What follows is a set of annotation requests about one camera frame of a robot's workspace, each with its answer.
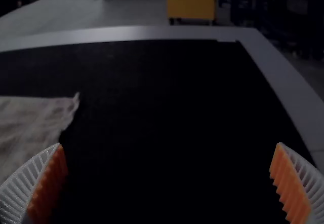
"table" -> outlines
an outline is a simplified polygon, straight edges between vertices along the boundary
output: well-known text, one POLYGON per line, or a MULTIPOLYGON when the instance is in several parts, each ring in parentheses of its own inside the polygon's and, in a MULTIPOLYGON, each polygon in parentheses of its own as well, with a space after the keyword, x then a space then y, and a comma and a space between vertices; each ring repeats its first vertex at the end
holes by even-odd
POLYGON ((0 41, 0 61, 1 95, 80 92, 53 223, 286 223, 275 145, 313 162, 324 139, 323 102, 255 29, 47 33, 0 41))

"wheel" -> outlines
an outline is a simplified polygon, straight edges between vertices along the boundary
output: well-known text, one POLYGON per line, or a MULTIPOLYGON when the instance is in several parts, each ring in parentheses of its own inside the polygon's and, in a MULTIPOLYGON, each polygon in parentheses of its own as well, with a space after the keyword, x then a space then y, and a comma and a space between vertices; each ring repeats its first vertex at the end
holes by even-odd
POLYGON ((169 19, 169 24, 170 24, 170 25, 174 25, 174 19, 173 19, 173 18, 170 18, 170 19, 169 19))

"dark machine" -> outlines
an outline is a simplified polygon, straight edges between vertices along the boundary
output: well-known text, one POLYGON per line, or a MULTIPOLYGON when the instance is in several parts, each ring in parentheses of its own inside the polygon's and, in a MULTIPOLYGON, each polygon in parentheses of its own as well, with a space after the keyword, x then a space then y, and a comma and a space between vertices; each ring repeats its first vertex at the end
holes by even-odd
POLYGON ((219 6, 231 4, 231 21, 235 25, 252 20, 269 39, 296 52, 303 58, 323 58, 324 0, 219 0, 219 6), (304 2, 305 10, 291 9, 291 3, 304 2))

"yellow cart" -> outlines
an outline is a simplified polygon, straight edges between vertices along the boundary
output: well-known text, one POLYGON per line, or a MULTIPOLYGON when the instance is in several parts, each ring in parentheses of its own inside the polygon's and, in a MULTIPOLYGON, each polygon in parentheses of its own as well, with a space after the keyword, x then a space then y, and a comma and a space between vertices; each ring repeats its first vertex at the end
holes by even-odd
POLYGON ((175 19, 203 19, 210 24, 216 20, 215 0, 168 0, 168 18, 171 25, 175 19))

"black mat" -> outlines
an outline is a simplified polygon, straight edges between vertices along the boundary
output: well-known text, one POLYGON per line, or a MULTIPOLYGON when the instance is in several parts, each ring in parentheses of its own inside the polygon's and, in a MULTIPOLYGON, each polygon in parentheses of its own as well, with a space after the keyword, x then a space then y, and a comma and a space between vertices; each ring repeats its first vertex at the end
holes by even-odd
POLYGON ((53 223, 288 223, 269 179, 281 141, 312 162, 239 43, 140 41, 0 54, 0 94, 73 96, 53 223))

